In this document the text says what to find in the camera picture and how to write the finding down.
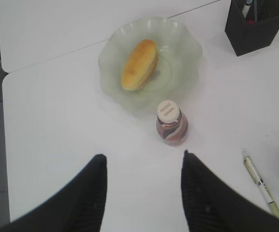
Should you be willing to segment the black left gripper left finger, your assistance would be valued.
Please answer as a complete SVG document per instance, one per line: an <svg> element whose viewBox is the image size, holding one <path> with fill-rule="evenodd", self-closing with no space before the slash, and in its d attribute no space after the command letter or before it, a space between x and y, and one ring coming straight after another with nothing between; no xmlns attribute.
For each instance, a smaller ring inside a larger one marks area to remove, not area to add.
<svg viewBox="0 0 279 232"><path fill-rule="evenodd" d="M95 155L59 192L0 232L99 232L107 196L107 159Z"/></svg>

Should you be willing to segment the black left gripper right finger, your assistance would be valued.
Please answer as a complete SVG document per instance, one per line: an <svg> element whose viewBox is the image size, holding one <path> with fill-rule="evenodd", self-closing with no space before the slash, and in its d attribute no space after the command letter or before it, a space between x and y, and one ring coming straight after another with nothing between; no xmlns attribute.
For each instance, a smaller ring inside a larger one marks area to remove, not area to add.
<svg viewBox="0 0 279 232"><path fill-rule="evenodd" d="M254 205L185 150L183 209L191 232L279 232L279 219Z"/></svg>

